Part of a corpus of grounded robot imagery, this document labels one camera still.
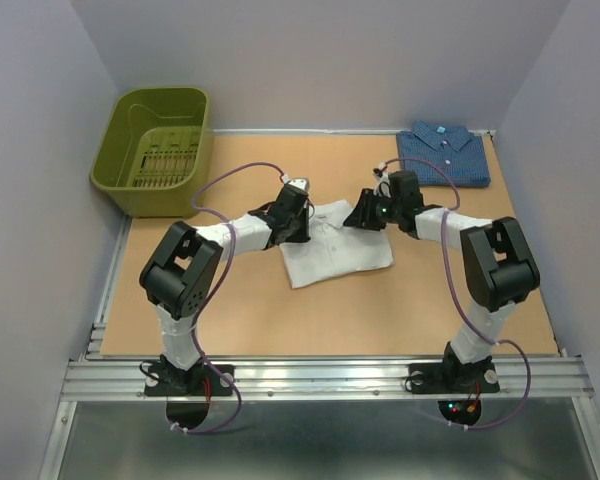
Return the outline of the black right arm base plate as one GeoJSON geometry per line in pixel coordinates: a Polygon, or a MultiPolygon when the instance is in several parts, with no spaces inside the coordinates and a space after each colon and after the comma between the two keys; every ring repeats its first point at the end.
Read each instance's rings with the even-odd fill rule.
{"type": "Polygon", "coordinates": [[[444,366],[442,361],[434,363],[416,362],[407,365],[409,390],[416,395],[455,395],[475,392],[476,386],[481,393],[498,393],[500,385],[495,378],[489,382],[485,377],[488,371],[494,371],[492,362],[459,364],[444,366]]]}

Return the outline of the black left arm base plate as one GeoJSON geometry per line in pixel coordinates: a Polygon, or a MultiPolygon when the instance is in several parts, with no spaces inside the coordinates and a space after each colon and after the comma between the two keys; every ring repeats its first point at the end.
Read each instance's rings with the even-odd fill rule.
{"type": "Polygon", "coordinates": [[[231,397],[233,390],[201,361],[189,370],[178,369],[168,362],[145,361],[139,365],[145,376],[147,397],[231,397]]]}

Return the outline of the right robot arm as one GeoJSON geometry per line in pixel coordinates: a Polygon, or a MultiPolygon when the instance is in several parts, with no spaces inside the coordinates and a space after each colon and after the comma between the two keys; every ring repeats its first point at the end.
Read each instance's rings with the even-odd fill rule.
{"type": "Polygon", "coordinates": [[[389,173],[386,166],[374,170],[372,189],[361,191],[343,225],[381,231],[387,225],[418,240],[441,245],[445,276],[452,301],[463,326],[448,344],[450,360],[440,366],[443,384],[462,390],[476,378],[475,365],[487,360],[505,321],[515,306],[540,285],[540,273],[518,221],[461,215],[424,202],[417,175],[408,170],[389,173]],[[461,253],[471,302],[463,310],[453,283],[448,249],[461,253]]]}

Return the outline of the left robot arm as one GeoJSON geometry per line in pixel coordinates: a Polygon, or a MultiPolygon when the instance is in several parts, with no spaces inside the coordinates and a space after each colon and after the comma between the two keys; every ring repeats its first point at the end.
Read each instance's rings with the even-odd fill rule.
{"type": "Polygon", "coordinates": [[[306,243],[308,221],[309,181],[297,178],[285,183],[274,201],[237,219],[199,228],[178,221],[169,227],[139,283],[158,314],[163,357],[171,366],[167,379],[179,393],[193,393],[202,384],[193,333],[219,264],[230,266],[237,255],[284,243],[306,243]]]}

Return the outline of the white long sleeve shirt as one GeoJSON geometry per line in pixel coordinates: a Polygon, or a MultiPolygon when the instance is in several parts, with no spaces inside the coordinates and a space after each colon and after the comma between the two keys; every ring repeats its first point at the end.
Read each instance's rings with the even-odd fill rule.
{"type": "Polygon", "coordinates": [[[394,264],[385,232],[344,225],[352,212],[353,206],[344,199],[318,205],[309,220],[310,240],[280,246],[293,289],[394,264]]]}

